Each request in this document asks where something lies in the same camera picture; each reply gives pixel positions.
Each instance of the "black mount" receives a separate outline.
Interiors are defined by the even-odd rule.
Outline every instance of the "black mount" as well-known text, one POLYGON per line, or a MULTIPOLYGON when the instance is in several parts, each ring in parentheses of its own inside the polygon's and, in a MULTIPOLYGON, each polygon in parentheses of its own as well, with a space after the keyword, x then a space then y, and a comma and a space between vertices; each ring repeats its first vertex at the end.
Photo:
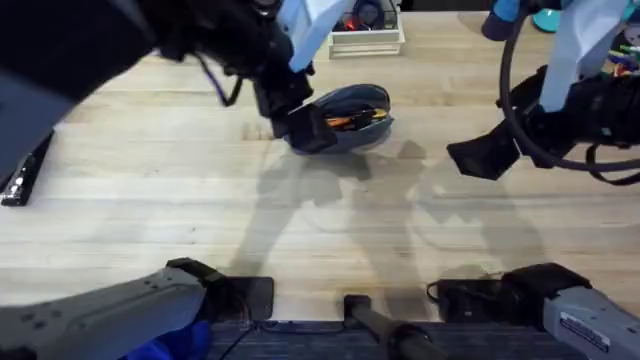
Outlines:
POLYGON ((195 276, 207 288, 198 318, 211 322, 231 320, 269 320, 273 314, 275 282, 270 277, 227 277, 217 270, 189 258, 167 262, 195 276))

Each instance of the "blue fabric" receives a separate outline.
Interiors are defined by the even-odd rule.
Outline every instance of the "blue fabric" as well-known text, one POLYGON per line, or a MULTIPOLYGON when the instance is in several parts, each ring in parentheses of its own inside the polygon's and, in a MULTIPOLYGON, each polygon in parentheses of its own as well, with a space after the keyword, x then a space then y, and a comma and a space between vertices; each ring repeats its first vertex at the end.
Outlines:
POLYGON ((203 360, 212 341, 209 323, 200 321, 166 333, 133 350, 121 360, 203 360))

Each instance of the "black cable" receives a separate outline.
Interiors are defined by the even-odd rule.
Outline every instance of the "black cable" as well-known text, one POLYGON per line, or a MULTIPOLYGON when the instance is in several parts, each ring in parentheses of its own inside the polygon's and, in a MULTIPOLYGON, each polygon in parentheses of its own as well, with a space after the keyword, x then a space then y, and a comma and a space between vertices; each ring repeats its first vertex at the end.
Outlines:
POLYGON ((521 7, 520 12, 518 13, 518 18, 515 22, 513 33, 511 33, 504 45, 502 62, 500 64, 500 101, 502 102, 502 111, 504 112, 505 119, 510 125, 513 136, 526 148, 532 157, 540 158, 544 162, 559 168, 600 173, 627 171, 640 168, 640 159, 600 164, 587 164, 565 160, 540 148, 522 129, 511 102, 511 62, 513 60, 513 53, 518 42, 518 37, 520 36, 520 31, 522 30, 522 26, 528 15, 529 11, 525 7, 521 7))
POLYGON ((341 324, 341 328, 337 329, 337 330, 329 330, 329 331, 287 331, 287 330, 273 330, 270 329, 269 327, 266 326, 266 324, 269 323, 262 323, 258 326, 258 328, 261 331, 264 331, 266 333, 269 334, 277 334, 277 335, 302 335, 302 336, 313 336, 313 335, 317 335, 317 336, 323 336, 323 335, 338 335, 338 334, 342 334, 348 330, 351 330, 350 328, 348 328, 344 322, 340 323, 341 324))
MULTIPOLYGON (((586 158, 587 164, 596 163, 596 152, 599 147, 600 147, 600 144, 594 144, 594 145, 591 145, 589 149, 587 149, 587 158, 586 158)), ((594 179, 601 181, 603 183, 607 183, 609 185, 613 185, 613 186, 629 186, 629 185, 634 185, 640 182, 640 173, 636 173, 636 174, 623 177, 620 179, 615 179, 615 180, 607 179, 597 171, 592 171, 590 174, 594 179)))
POLYGON ((222 89, 222 86, 218 82, 218 79, 216 79, 216 77, 213 75, 211 69, 209 69, 209 65, 207 65, 207 63, 204 61, 202 55, 194 52, 193 56, 198 59, 202 71, 204 71, 205 75, 207 75, 207 78, 209 78, 209 81, 211 81, 213 86, 216 88, 216 92, 218 93, 218 98, 220 98, 222 106, 229 107, 235 104, 238 100, 238 96, 240 95, 240 90, 242 90, 243 78, 240 76, 237 77, 236 83, 233 86, 233 90, 231 91, 231 96, 227 98, 227 94, 225 93, 224 89, 222 89))
POLYGON ((254 332, 257 329, 257 326, 255 324, 251 324, 251 326, 249 327, 249 329, 247 329, 247 331, 243 332, 242 334, 240 334, 240 336, 238 336, 238 338, 236 339, 236 341, 234 341, 228 348, 227 350, 225 350, 222 355, 220 355, 220 357, 218 358, 218 360, 224 360, 232 351, 233 349, 236 348, 236 346, 238 346, 238 344, 240 344, 240 342, 242 342, 242 340, 247 337, 247 335, 251 334, 252 332, 254 332))

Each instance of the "sticker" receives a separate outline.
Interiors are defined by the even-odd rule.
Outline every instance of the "sticker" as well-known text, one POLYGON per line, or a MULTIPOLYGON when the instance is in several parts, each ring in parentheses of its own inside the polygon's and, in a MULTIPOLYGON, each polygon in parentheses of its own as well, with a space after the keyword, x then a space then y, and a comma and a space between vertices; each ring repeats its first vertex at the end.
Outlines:
POLYGON ((592 345, 600 349, 604 353, 609 353, 611 347, 611 339, 604 336, 601 332, 592 329, 589 325, 585 324, 582 320, 571 316, 567 313, 560 313, 560 325, 572 333, 587 340, 592 345))

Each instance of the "blue object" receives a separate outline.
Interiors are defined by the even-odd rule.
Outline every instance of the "blue object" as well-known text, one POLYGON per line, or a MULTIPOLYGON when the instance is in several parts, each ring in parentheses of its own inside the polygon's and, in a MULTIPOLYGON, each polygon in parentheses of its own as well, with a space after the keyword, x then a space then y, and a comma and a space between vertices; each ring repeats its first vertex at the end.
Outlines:
MULTIPOLYGON (((630 3, 622 15, 622 20, 629 20, 635 11, 636 6, 633 5, 633 3, 630 3)), ((543 9, 533 16, 533 23, 538 29, 544 32, 555 33, 558 31, 558 26, 560 26, 561 14, 562 12, 558 10, 543 9)))
POLYGON ((166 333, 120 360, 204 360, 212 341, 210 324, 200 321, 166 333))
POLYGON ((507 22, 514 22, 518 17, 520 0, 498 0, 493 6, 493 13, 507 22))
POLYGON ((533 15, 533 24, 544 32, 554 33, 560 26, 561 14, 562 12, 558 10, 543 9, 533 15))

